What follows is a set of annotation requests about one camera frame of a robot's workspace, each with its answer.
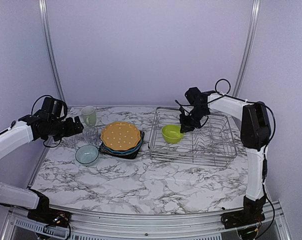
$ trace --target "wire dish rack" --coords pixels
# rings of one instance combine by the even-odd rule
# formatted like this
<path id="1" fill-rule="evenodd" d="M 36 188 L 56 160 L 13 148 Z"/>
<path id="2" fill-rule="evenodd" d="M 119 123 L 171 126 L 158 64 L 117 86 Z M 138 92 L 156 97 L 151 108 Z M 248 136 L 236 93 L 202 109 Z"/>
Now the wire dish rack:
<path id="1" fill-rule="evenodd" d="M 180 142 L 167 143 L 161 129 L 165 125 L 180 125 L 177 108 L 158 107 L 155 111 L 149 151 L 152 158 L 162 161 L 225 167 L 236 156 L 237 149 L 229 119 L 226 115 L 212 113 L 201 129 L 186 132 Z"/>

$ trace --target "table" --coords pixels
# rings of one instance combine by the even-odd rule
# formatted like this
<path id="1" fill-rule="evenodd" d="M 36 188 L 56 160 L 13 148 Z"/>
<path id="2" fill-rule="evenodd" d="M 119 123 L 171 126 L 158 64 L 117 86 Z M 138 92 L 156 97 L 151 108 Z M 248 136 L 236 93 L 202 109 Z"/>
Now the table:
<path id="1" fill-rule="evenodd" d="M 75 153 L 86 143 L 78 134 L 76 141 L 65 138 L 48 151 L 32 189 L 49 197 L 52 205 L 104 213 L 176 215 L 242 207 L 248 159 L 233 119 L 229 121 L 237 157 L 226 167 L 200 166 L 151 159 L 148 141 L 155 111 L 155 107 L 97 107 L 99 132 L 114 121 L 133 123 L 145 132 L 137 158 L 100 154 L 96 165 L 82 166 Z M 68 115 L 80 112 L 73 107 Z"/>

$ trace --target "lavender backdrop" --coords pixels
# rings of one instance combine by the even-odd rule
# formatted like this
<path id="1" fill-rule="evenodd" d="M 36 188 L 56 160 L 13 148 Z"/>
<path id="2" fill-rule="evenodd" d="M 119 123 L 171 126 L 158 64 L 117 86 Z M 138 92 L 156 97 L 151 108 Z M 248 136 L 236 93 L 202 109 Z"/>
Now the lavender backdrop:
<path id="1" fill-rule="evenodd" d="M 189 87 L 234 86 L 248 0 L 48 0 L 52 43 L 70 106 L 175 105 Z"/>
<path id="2" fill-rule="evenodd" d="M 267 186 L 280 199 L 292 239 L 302 239 L 302 1 L 261 2 L 240 97 L 264 101 L 276 116 Z"/>
<path id="3" fill-rule="evenodd" d="M 43 94 L 56 95 L 36 0 L 0 1 L 0 131 L 30 113 Z M 0 181 L 26 187 L 43 149 L 21 147 L 0 161 Z M 0 206 L 0 233 L 8 208 Z"/>

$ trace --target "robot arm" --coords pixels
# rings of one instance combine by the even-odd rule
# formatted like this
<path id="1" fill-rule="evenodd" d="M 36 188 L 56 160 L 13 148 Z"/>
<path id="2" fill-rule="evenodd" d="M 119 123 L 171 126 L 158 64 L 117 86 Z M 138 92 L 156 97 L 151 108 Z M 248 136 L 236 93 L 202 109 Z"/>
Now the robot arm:
<path id="1" fill-rule="evenodd" d="M 244 109 L 246 109 L 248 105 L 252 105 L 227 96 L 223 98 L 220 97 L 221 95 L 217 93 L 209 95 L 208 102 L 211 103 L 208 104 L 208 108 L 231 115 L 236 119 L 239 119 L 240 121 L 243 120 Z M 246 131 L 245 129 L 242 130 L 241 128 L 241 138 L 243 138 L 245 131 Z M 264 196 L 262 172 L 263 172 L 263 161 L 267 156 L 267 149 L 264 151 L 264 149 L 258 150 L 257 148 L 258 147 L 256 147 L 256 149 L 246 147 L 246 153 L 248 158 L 248 183 L 246 187 L 245 196 L 252 201 L 259 200 Z"/>
<path id="2" fill-rule="evenodd" d="M 217 110 L 241 120 L 240 138 L 248 158 L 248 183 L 243 199 L 243 210 L 222 215 L 226 229 L 241 227 L 265 220 L 263 205 L 266 203 L 264 180 L 267 176 L 267 151 L 271 127 L 263 102 L 248 103 L 244 100 L 222 95 L 216 91 L 200 92 L 190 88 L 185 97 L 193 106 L 186 114 L 180 105 L 181 132 L 190 132 L 203 127 L 200 120 L 209 116 L 210 110 Z"/>
<path id="3" fill-rule="evenodd" d="M 64 116 L 60 117 L 62 107 Z M 63 137 L 70 137 L 82 133 L 83 125 L 77 116 L 74 121 L 66 118 L 66 104 L 53 97 L 46 97 L 42 108 L 33 115 L 26 115 L 17 122 L 0 132 L 0 160 L 17 149 L 38 138 L 44 141 L 50 136 L 55 141 L 61 141 Z M 31 189 L 22 189 L 0 182 L 0 204 L 20 206 L 30 210 L 45 209 L 49 211 L 49 199 L 43 194 Z"/>

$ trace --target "yellow bowl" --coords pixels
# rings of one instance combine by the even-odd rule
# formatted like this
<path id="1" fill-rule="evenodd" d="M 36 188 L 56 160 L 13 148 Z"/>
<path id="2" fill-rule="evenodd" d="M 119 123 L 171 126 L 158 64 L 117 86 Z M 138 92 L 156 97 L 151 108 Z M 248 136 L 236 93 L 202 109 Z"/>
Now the yellow bowl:
<path id="1" fill-rule="evenodd" d="M 177 144 L 185 135 L 180 133 L 180 126 L 177 125 L 165 125 L 162 127 L 161 132 L 164 140 L 170 144 Z"/>

